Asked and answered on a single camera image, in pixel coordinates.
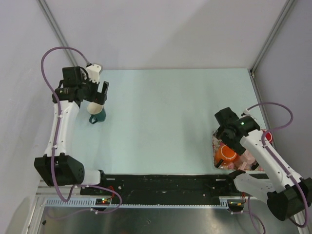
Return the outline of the dark green mug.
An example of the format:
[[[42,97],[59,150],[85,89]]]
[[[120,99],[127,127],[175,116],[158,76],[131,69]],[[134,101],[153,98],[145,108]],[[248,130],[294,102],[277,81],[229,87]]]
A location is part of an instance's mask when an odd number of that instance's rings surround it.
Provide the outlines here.
[[[106,119],[106,112],[103,105],[92,102],[87,106],[87,111],[91,115],[89,118],[91,124],[104,122]]]

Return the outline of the orange mug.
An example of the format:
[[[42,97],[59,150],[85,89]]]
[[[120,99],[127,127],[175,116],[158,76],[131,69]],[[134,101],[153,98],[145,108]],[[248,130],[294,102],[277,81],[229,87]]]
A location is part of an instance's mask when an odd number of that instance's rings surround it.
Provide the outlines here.
[[[214,155],[215,167],[229,166],[237,158],[238,154],[226,145],[222,145]]]

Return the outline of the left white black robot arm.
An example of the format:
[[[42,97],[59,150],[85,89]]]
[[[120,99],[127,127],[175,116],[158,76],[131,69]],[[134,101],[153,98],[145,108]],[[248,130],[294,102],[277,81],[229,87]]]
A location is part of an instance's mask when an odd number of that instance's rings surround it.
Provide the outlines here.
[[[87,111],[91,124],[106,119],[104,103],[107,99],[108,82],[98,91],[102,67],[89,64],[86,68],[65,67],[63,80],[55,89],[53,97],[54,119],[49,143],[42,157],[35,158],[34,167],[48,186],[91,185],[98,195],[108,190],[108,182],[101,177],[102,170],[88,170],[72,155],[74,125],[81,103],[89,102]]]

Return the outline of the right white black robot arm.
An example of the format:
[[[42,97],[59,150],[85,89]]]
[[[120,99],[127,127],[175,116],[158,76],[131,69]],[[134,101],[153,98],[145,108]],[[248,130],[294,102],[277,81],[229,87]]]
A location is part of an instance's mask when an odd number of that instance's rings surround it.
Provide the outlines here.
[[[219,124],[215,137],[239,155],[249,152],[268,176],[267,180],[257,179],[239,169],[230,174],[232,179],[225,183],[226,192],[231,195],[246,192],[267,204],[281,221],[307,212],[312,204],[312,179],[303,178],[287,164],[249,111],[239,117],[227,107],[218,111],[215,118]]]

